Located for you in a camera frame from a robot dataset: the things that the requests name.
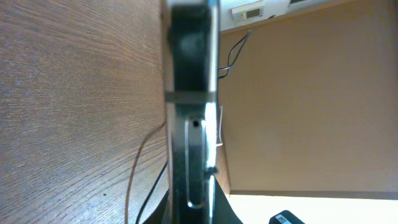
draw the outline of wooden surface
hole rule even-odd
[[[394,1],[352,1],[253,29],[220,81],[232,193],[397,198]],[[221,36],[221,63],[245,33]]]
[[[0,2],[0,223],[123,223],[138,147],[164,120],[158,11],[158,0]],[[163,129],[142,150],[131,222],[166,156]]]

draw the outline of wood grain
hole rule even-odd
[[[158,2],[0,2],[1,223],[123,222],[164,120]],[[163,130],[130,220],[166,156]]]

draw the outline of cable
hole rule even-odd
[[[132,168],[131,168],[131,174],[130,174],[129,183],[128,183],[128,185],[127,185],[126,201],[125,201],[125,206],[124,206],[124,223],[125,223],[125,224],[128,224],[128,223],[129,223],[129,199],[130,199],[130,191],[131,191],[132,180],[133,180],[134,174],[135,174],[135,172],[136,172],[136,167],[137,167],[137,163],[138,163],[138,158],[139,158],[139,156],[141,155],[141,151],[142,151],[142,149],[144,148],[145,143],[150,139],[150,137],[152,137],[154,134],[158,133],[165,125],[166,125],[166,121],[164,121],[159,127],[157,127],[157,128],[155,128],[154,130],[152,130],[150,133],[148,133],[147,136],[144,138],[144,140],[141,142],[141,145],[139,146],[139,149],[138,149],[138,152],[137,152],[137,156],[136,156],[136,158],[135,158],[135,160],[134,160],[134,163],[133,163],[133,165],[132,165]],[[156,179],[155,183],[153,184],[152,189],[150,190],[149,195],[148,195],[147,198],[146,198],[146,201],[147,201],[147,199],[149,199],[150,195],[152,194],[152,192],[153,192],[154,189],[156,188],[157,184],[159,183],[159,179],[160,179],[160,177],[162,176],[162,173],[163,173],[165,167],[167,167],[167,161],[166,161],[164,167],[162,168],[162,170],[161,170],[161,172],[160,172],[158,178]],[[142,205],[142,207],[141,207],[142,210],[143,210],[143,207],[145,207],[145,205],[146,205],[146,202],[144,202],[144,204]],[[139,218],[140,218],[140,216],[141,216],[140,213],[142,213],[141,209],[140,209],[140,212],[139,212],[139,216],[137,217],[136,223],[139,222]]]
[[[157,178],[155,180],[155,183],[153,184],[151,190],[149,191],[149,193],[147,195],[147,198],[145,198],[144,203],[141,205],[141,208],[139,209],[136,224],[139,224],[139,219],[141,218],[141,215],[145,209],[145,206],[147,205],[147,203],[150,199],[150,196],[154,193],[154,190],[155,190],[157,184],[159,183],[160,178],[163,176],[163,173],[166,170],[166,167],[167,167],[167,161],[164,163],[162,170],[160,171],[159,175],[157,176]]]
[[[251,34],[251,30],[249,30],[249,31],[246,33],[246,35],[245,35],[240,41],[238,41],[238,43],[236,43],[236,44],[231,48],[231,50],[229,51],[229,54],[228,54],[227,66],[218,69],[218,70],[220,70],[220,71],[222,71],[222,70],[227,70],[227,71],[226,71],[226,74],[225,74],[225,75],[220,75],[220,76],[218,77],[218,79],[225,78],[225,77],[228,75],[229,70],[230,70],[230,69],[232,68],[232,66],[235,64],[236,59],[238,59],[239,54],[241,53],[241,50],[242,50],[243,46],[245,45],[246,41],[248,41],[248,38],[249,38],[250,34]],[[234,51],[234,48],[235,48],[236,46],[238,46],[242,41],[243,41],[243,43],[241,44],[241,47],[239,48],[239,50],[238,50],[238,52],[237,52],[237,54],[236,54],[234,60],[233,60],[232,63],[230,64],[229,61],[230,61],[230,58],[231,58],[231,54],[232,54],[232,52]]]

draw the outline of wall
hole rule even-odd
[[[244,33],[222,36],[220,64]],[[255,28],[220,81],[231,193],[397,195],[397,40],[390,0]]]
[[[332,0],[305,0],[295,4],[289,4],[290,0],[266,0],[264,16],[250,19],[243,22],[235,22],[232,18],[231,9],[245,4],[256,2],[256,0],[220,0],[220,28],[229,30],[239,26],[245,26],[254,22],[259,22],[270,18],[271,16],[281,16],[286,13],[296,12],[309,7],[317,6],[321,3],[332,2]]]

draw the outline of white device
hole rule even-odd
[[[264,1],[245,4],[232,9],[234,21],[241,22],[247,19],[255,19],[264,15]]]

